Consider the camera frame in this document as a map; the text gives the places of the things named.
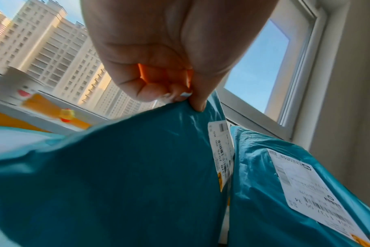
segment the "window frame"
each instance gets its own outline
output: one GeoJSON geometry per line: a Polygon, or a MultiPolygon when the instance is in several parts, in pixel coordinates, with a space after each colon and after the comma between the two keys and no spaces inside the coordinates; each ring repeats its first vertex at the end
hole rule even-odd
{"type": "Polygon", "coordinates": [[[290,141],[292,138],[294,125],[327,20],[327,15],[323,8],[316,8],[312,5],[311,0],[291,1],[297,7],[303,8],[309,15],[313,16],[314,24],[311,34],[306,41],[306,49],[302,51],[299,58],[298,68],[294,73],[291,88],[287,92],[285,107],[281,110],[279,122],[275,122],[264,113],[225,89],[224,85],[227,82],[229,74],[222,79],[222,82],[217,88],[227,120],[245,128],[254,129],[286,141],[290,141]]]}

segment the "blue sky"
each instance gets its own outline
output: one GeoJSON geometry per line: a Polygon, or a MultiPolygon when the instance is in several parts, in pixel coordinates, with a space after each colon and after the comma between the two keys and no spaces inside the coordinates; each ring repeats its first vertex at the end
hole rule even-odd
{"type": "MultiPolygon", "coordinates": [[[[56,0],[67,12],[67,19],[71,22],[83,22],[79,0],[56,0]]],[[[0,11],[7,17],[13,18],[24,5],[25,0],[0,0],[0,11]]]]}
{"type": "Polygon", "coordinates": [[[265,112],[288,44],[289,39],[269,21],[231,71],[225,88],[265,112]]]}

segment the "white cup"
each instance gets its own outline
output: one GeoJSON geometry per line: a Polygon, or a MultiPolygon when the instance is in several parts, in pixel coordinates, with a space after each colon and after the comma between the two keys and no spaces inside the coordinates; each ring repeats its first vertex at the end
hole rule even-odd
{"type": "Polygon", "coordinates": [[[43,89],[44,84],[39,80],[9,67],[0,80],[0,100],[12,105],[21,105],[37,91],[43,89]]]}

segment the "hand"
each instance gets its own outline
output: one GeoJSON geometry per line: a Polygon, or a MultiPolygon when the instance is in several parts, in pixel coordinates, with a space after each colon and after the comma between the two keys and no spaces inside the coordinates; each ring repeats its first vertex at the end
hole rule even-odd
{"type": "Polygon", "coordinates": [[[204,110],[277,2],[81,0],[93,44],[125,93],[139,101],[177,102],[192,92],[196,111],[204,110]]]}

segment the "teal plastic package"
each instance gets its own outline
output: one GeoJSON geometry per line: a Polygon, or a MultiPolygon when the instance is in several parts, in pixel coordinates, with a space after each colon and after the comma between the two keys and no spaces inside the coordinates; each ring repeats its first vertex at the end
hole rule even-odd
{"type": "Polygon", "coordinates": [[[224,120],[214,93],[203,113],[170,104],[3,154],[0,231],[23,247],[217,246],[229,183],[208,124],[224,120]]]}
{"type": "Polygon", "coordinates": [[[303,148],[231,127],[229,247],[370,247],[370,209],[303,148]]]}

